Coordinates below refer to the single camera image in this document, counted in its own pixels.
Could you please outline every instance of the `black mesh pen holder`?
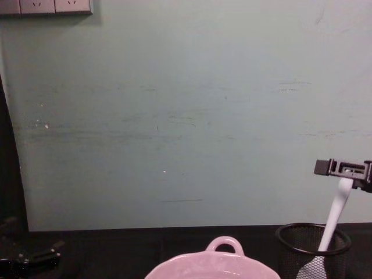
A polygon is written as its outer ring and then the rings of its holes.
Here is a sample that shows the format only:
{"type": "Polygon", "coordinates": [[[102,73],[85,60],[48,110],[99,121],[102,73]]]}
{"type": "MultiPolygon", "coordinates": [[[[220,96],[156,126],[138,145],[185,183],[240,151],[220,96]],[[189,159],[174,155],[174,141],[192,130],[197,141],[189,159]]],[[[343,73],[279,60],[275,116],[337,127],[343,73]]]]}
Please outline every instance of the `black mesh pen holder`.
{"type": "Polygon", "coordinates": [[[311,279],[345,279],[346,254],[351,240],[344,232],[335,230],[328,251],[318,252],[323,231],[324,226],[309,223],[289,224],[276,231],[281,246],[278,267],[281,279],[308,279],[298,274],[311,261],[313,269],[324,269],[327,274],[324,278],[315,272],[317,276],[311,279]]]}

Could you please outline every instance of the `light blue wall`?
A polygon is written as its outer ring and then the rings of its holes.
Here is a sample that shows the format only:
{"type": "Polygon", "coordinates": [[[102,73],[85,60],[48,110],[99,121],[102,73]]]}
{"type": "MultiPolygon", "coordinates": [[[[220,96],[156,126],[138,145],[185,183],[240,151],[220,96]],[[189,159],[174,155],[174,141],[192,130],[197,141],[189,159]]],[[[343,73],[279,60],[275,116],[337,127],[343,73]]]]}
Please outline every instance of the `light blue wall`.
{"type": "Polygon", "coordinates": [[[0,23],[31,230],[324,223],[316,159],[372,158],[370,1],[95,11],[0,23]]]}

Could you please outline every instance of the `outlet plate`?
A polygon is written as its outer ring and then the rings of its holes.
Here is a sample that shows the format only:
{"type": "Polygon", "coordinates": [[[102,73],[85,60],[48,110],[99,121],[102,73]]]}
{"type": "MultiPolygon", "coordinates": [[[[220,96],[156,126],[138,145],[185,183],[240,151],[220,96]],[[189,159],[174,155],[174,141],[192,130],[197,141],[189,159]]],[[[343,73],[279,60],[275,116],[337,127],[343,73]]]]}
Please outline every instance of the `outlet plate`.
{"type": "Polygon", "coordinates": [[[55,0],[56,13],[92,14],[90,0],[55,0]]]}
{"type": "Polygon", "coordinates": [[[19,15],[19,0],[0,0],[0,15],[19,15]]]}
{"type": "Polygon", "coordinates": [[[21,14],[55,13],[54,0],[20,0],[21,14]]]}

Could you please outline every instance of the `white handle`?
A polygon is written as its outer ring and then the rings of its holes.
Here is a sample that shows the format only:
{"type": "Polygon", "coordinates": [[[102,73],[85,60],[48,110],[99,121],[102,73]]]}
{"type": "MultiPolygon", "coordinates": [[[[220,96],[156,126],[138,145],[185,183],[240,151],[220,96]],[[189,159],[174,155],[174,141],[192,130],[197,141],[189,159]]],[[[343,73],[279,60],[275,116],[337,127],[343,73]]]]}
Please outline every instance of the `white handle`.
{"type": "Polygon", "coordinates": [[[321,237],[318,251],[327,251],[331,242],[332,235],[336,229],[337,221],[345,207],[346,201],[349,198],[350,191],[353,187],[353,180],[350,178],[341,178],[338,183],[338,191],[333,200],[330,215],[325,225],[323,236],[321,237]]]}

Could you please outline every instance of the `pink bowl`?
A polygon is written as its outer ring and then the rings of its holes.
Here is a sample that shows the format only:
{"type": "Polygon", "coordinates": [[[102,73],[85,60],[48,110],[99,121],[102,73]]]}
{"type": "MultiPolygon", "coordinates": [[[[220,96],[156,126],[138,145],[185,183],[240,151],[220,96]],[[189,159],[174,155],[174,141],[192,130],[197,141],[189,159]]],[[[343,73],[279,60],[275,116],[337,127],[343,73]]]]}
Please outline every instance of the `pink bowl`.
{"type": "Polygon", "coordinates": [[[155,267],[145,279],[280,279],[271,268],[244,256],[240,243],[232,237],[218,237],[203,252],[174,257],[155,267]],[[216,252],[229,244],[235,253],[216,252]]]}

